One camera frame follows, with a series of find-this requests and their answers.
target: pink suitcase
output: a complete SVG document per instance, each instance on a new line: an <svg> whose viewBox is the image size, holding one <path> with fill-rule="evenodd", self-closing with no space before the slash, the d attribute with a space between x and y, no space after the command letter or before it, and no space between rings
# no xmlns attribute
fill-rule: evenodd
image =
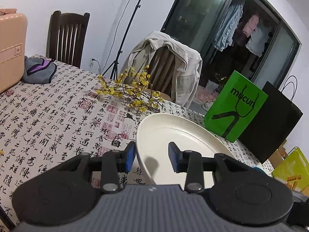
<svg viewBox="0 0 309 232"><path fill-rule="evenodd" d="M24 74L27 18L14 11L4 9L5 14L0 15L0 93Z"/></svg>

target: light blue shirt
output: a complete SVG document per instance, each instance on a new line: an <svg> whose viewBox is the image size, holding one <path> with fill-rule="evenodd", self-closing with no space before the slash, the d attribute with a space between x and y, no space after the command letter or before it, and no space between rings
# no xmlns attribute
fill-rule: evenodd
<svg viewBox="0 0 309 232"><path fill-rule="evenodd" d="M245 1L232 4L224 16L219 30L214 38L214 47L219 51L223 51L232 44L233 35L238 26L239 20L243 16L243 8Z"/></svg>

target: calligraphy tablecloth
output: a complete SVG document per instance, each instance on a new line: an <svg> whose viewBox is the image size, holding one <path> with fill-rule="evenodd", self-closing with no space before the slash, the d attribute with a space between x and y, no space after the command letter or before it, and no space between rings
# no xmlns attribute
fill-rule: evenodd
<svg viewBox="0 0 309 232"><path fill-rule="evenodd" d="M19 221L11 198L19 185L79 153L100 156L111 149L124 150L135 140L140 121L150 114L137 114L115 97L99 97L91 90L97 84L96 74L55 63L57 72L50 84L19 82L0 95L0 149L4 151L0 157L0 205L15 224ZM202 115L174 103L165 101L161 112L203 126ZM258 163L240 142L216 137L239 161L249 166ZM119 175L122 186L145 184L137 161L135 165L129 174ZM272 171L269 161L263 168Z"/></svg>

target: beige jacket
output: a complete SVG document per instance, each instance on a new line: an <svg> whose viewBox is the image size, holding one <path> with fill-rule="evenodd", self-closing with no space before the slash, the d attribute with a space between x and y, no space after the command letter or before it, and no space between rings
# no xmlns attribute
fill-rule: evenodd
<svg viewBox="0 0 309 232"><path fill-rule="evenodd" d="M200 53L190 47L172 39L169 35L162 32L152 32L145 37L130 53L122 67L140 70L148 65L155 52L167 46L175 55L175 70L172 78L173 102L178 105L189 107L197 90L202 69L202 58Z"/></svg>

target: sliding door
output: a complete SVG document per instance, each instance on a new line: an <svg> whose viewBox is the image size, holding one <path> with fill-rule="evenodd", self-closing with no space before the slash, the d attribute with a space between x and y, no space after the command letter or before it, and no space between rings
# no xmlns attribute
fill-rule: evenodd
<svg viewBox="0 0 309 232"><path fill-rule="evenodd" d="M162 31L201 52L231 0L176 0Z"/></svg>
<svg viewBox="0 0 309 232"><path fill-rule="evenodd" d="M292 32L281 21L252 82L262 89L267 81L279 88L299 48Z"/></svg>

